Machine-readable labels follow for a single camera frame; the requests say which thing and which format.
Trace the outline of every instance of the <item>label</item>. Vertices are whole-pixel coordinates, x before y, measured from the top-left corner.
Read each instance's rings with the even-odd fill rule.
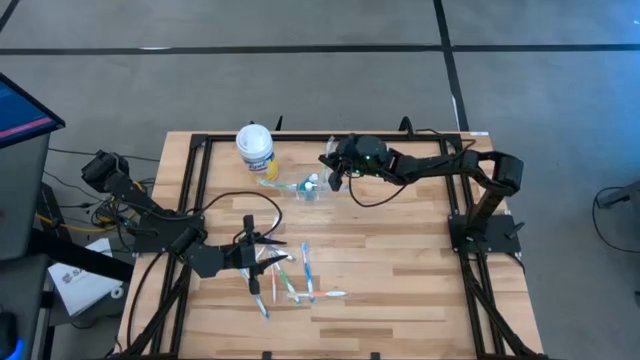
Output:
[[[278,177],[278,162],[273,152],[262,159],[242,159],[253,175],[269,181]]]

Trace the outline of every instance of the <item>wooden tabletop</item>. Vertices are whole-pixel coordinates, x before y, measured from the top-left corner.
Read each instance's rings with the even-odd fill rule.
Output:
[[[473,148],[478,151],[492,149],[486,135],[462,136],[475,138]],[[187,132],[167,135],[153,192],[153,198],[165,208],[177,207],[190,137]],[[436,143],[388,145],[416,157],[440,154]],[[276,142],[278,180],[295,183],[320,172],[317,157],[324,149],[325,144],[319,142]],[[201,156],[198,154],[196,164]],[[196,167],[191,201],[198,170]],[[485,171],[490,174],[491,168]],[[344,290],[349,295],[296,305],[286,298],[278,278],[277,302],[272,304],[267,272],[260,278],[262,297],[271,313],[265,320],[237,270],[205,280],[193,274],[181,357],[259,358],[263,351],[272,351],[274,358],[369,358],[371,352],[380,352],[383,358],[475,358],[460,265],[449,239],[450,208],[443,178],[420,180],[374,208],[359,207],[348,193],[329,193],[323,200],[308,203],[296,200],[293,194],[256,185],[235,143],[215,143],[205,203],[224,192],[248,189],[270,196],[282,208],[284,217],[274,238],[286,241],[287,251],[299,257],[300,243],[309,243],[314,289]],[[393,194],[397,187],[367,177],[354,179],[353,189],[359,200],[371,203]],[[482,189],[473,181],[472,191],[477,200]],[[230,243],[241,230],[245,214],[253,214],[258,229],[265,231],[276,213],[258,197],[223,198],[205,213],[207,243]],[[138,286],[152,258],[145,255],[137,260],[131,289]],[[157,309],[165,264],[166,255],[141,291],[133,319],[134,338]],[[305,291],[302,265],[281,264],[295,288]],[[525,344],[541,352],[522,269],[501,254],[489,256],[489,268],[498,309]],[[125,314],[133,293],[129,292]],[[487,351],[492,351],[482,310],[481,318]],[[122,344],[128,321],[125,315],[118,336]],[[167,324],[163,351],[169,348],[173,312]]]

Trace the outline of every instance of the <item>computer screen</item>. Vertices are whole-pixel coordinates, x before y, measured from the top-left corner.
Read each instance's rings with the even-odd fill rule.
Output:
[[[0,74],[0,149],[62,127],[62,119]]]

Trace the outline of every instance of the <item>blue toothbrush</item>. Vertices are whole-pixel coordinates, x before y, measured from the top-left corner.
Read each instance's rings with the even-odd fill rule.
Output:
[[[306,241],[303,241],[300,245],[302,247],[302,262],[304,263],[304,275],[307,278],[307,289],[309,293],[313,293],[313,281],[311,278],[311,265],[309,264],[309,245],[307,245]],[[311,302],[316,301],[316,298],[313,296],[309,297]]]

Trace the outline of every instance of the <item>wooden table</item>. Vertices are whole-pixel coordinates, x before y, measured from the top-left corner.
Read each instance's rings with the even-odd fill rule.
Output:
[[[153,198],[165,208],[177,207],[191,134],[167,135],[153,192]],[[478,151],[492,149],[486,135],[462,136],[475,138],[473,148]],[[440,154],[435,143],[388,145],[416,157]],[[276,142],[278,180],[298,182],[306,174],[321,171],[317,157],[324,148],[319,142]],[[491,168],[485,171],[490,174]],[[288,242],[287,251],[299,257],[300,242],[310,244],[314,288],[339,289],[349,295],[296,306],[286,299],[278,279],[278,300],[273,305],[267,273],[260,279],[271,312],[271,319],[265,320],[238,271],[223,271],[206,280],[194,274],[180,357],[259,358],[263,351],[273,351],[275,358],[369,358],[371,352],[380,352],[383,358],[475,358],[460,265],[449,239],[450,208],[443,178],[420,180],[388,204],[374,208],[359,207],[348,193],[331,193],[325,200],[307,203],[256,185],[235,144],[215,143],[205,203],[223,192],[247,189],[272,197],[282,208],[284,218],[275,238]],[[397,190],[369,177],[354,180],[353,189],[363,202],[379,201]],[[473,181],[472,191],[475,199],[482,193]],[[241,229],[245,214],[253,214],[257,227],[266,230],[275,211],[258,197],[223,198],[206,211],[207,243],[229,243]],[[137,260],[131,289],[138,286],[152,258],[145,255]],[[165,264],[166,255],[143,287],[133,319],[134,337],[157,308]],[[281,264],[296,289],[306,290],[301,264]],[[498,254],[489,256],[489,268],[497,307],[525,344],[542,351],[522,269]],[[125,314],[133,293],[129,293]],[[482,310],[481,317],[490,352],[493,346]],[[120,326],[122,344],[128,320],[125,315]],[[163,351],[169,348],[173,312],[166,323]]]

